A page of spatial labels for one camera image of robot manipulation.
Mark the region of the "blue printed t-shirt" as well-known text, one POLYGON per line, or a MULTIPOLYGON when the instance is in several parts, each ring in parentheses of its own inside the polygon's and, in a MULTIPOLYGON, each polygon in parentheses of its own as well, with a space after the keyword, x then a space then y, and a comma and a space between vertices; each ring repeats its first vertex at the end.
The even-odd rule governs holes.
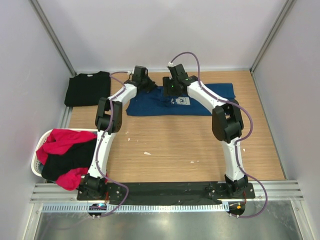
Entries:
POLYGON ((187 95, 165 97, 162 86, 138 93, 130 100, 126 113, 132 117, 211 115, 209 110, 187 95))

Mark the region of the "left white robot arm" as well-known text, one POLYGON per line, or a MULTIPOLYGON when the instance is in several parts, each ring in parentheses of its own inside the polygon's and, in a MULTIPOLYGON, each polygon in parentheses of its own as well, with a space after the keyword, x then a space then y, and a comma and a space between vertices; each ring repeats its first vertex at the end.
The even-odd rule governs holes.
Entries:
POLYGON ((111 146, 123 121, 123 106, 141 92, 150 92, 157 85, 148 75, 144 66, 135 66, 128 73, 129 78, 119 91, 98 102, 95 125, 97 128, 96 147, 91 165, 78 189, 78 200, 101 200, 107 195, 107 163, 111 146))

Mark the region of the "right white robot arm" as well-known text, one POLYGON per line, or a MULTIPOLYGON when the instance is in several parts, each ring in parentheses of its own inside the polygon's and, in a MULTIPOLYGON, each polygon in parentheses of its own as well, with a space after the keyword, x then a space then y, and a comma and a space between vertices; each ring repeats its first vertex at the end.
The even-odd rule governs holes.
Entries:
POLYGON ((189 76, 182 64, 168 64, 170 76, 163 77, 164 96, 187 95, 198 101, 212 115, 212 132, 221 142, 226 172, 225 192, 231 198, 242 196, 248 186, 248 176, 243 169, 240 138, 244 128, 237 101, 229 101, 210 90, 195 75, 189 76))

